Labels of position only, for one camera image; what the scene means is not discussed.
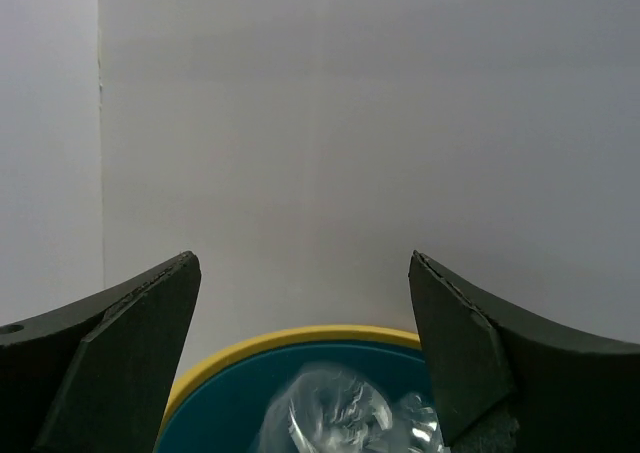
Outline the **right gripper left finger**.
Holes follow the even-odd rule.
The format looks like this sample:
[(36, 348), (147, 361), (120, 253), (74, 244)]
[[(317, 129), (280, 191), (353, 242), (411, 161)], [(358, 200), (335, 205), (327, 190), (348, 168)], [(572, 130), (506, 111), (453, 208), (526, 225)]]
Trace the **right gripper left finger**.
[(2, 451), (153, 451), (200, 284), (184, 252), (2, 326)]

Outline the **clear bottle blue label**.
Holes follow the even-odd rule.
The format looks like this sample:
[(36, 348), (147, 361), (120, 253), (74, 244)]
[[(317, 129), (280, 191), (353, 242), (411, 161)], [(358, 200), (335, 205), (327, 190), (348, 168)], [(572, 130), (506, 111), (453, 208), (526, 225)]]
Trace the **clear bottle blue label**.
[(256, 452), (370, 452), (394, 426), (387, 397), (363, 374), (332, 363), (301, 368), (271, 400)]

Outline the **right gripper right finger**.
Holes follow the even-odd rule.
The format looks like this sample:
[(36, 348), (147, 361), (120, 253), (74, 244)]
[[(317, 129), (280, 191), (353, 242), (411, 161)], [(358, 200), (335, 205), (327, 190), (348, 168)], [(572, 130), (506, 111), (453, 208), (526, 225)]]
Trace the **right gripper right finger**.
[(635, 452), (639, 347), (548, 320), (414, 253), (411, 301), (453, 452)]

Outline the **clear bottle green white label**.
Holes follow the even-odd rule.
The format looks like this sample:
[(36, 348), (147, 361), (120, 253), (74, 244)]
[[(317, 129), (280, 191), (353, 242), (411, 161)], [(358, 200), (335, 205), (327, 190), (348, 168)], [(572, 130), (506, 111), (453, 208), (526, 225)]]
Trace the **clear bottle green white label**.
[(436, 410), (417, 392), (396, 403), (394, 428), (394, 452), (447, 452)]

